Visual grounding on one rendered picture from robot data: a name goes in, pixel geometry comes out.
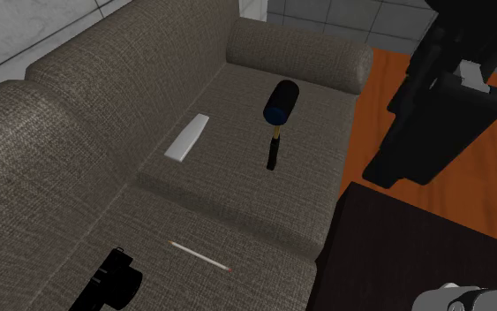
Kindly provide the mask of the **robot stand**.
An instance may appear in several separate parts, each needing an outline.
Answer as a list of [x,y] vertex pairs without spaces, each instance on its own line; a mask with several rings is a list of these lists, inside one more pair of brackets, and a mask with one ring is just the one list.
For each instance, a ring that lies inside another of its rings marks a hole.
[[306,311],[410,311],[447,282],[497,289],[497,239],[355,182],[316,264]]

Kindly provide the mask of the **black rubber mallet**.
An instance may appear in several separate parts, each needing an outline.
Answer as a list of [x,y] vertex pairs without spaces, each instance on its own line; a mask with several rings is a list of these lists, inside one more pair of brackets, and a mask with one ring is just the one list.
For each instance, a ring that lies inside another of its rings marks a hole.
[[276,166],[278,149],[280,147],[280,127],[284,125],[299,96],[299,87],[292,80],[281,80],[267,100],[263,110],[263,117],[274,127],[270,141],[267,169],[273,171]]

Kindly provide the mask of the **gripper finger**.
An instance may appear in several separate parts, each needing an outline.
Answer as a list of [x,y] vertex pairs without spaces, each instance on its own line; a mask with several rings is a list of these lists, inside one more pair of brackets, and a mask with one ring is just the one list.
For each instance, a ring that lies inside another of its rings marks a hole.
[[485,93],[444,72],[401,128],[363,171],[363,179],[390,188],[400,179],[430,183],[497,119],[497,87]]
[[388,105],[388,111],[395,114],[394,126],[405,122],[418,92],[427,89],[438,72],[447,67],[457,33],[457,26],[446,17],[437,17],[431,24],[410,59],[403,83]]

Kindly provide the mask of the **white pencil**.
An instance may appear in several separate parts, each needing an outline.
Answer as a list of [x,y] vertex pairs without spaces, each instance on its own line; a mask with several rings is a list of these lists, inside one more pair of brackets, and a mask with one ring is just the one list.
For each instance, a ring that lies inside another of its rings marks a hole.
[[181,249],[181,250],[185,251],[186,253],[191,254],[191,255],[193,255],[193,256],[195,256],[195,257],[197,257],[197,258],[199,258],[199,259],[201,259],[201,260],[203,260],[205,262],[208,262],[208,263],[210,263],[212,265],[215,265],[216,267],[218,267],[220,269],[226,270],[228,272],[232,271],[232,268],[230,268],[228,266],[225,266],[225,265],[223,265],[223,264],[221,264],[221,263],[219,263],[219,262],[217,262],[217,261],[215,261],[215,260],[213,260],[213,259],[211,259],[211,258],[209,258],[209,257],[207,257],[205,255],[203,255],[203,254],[199,254],[199,253],[191,250],[188,247],[184,247],[184,246],[182,246],[182,245],[180,245],[180,244],[178,244],[178,243],[176,243],[174,241],[171,241],[171,240],[168,240],[168,242],[172,246],[174,246],[174,247],[176,247],[178,249]]

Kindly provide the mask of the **grey-brown fabric sofa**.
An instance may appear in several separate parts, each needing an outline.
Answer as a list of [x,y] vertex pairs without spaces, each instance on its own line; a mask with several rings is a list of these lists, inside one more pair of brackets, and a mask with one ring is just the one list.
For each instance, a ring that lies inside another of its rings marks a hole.
[[238,9],[131,0],[0,83],[0,311],[68,311],[116,247],[143,274],[123,311],[305,311],[373,51]]

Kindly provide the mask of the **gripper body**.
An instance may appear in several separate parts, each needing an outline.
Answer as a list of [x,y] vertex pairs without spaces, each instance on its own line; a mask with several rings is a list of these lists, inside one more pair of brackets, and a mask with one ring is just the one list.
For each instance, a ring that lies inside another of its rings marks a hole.
[[439,46],[447,69],[460,60],[480,65],[482,77],[497,68],[497,0],[425,0],[438,13],[424,37]]

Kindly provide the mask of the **flat white remote control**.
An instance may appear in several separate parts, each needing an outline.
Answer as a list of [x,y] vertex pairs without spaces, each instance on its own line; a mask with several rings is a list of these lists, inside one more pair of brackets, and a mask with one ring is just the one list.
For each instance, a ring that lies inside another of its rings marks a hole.
[[177,162],[183,162],[205,129],[208,120],[209,117],[203,114],[194,117],[171,143],[164,155]]

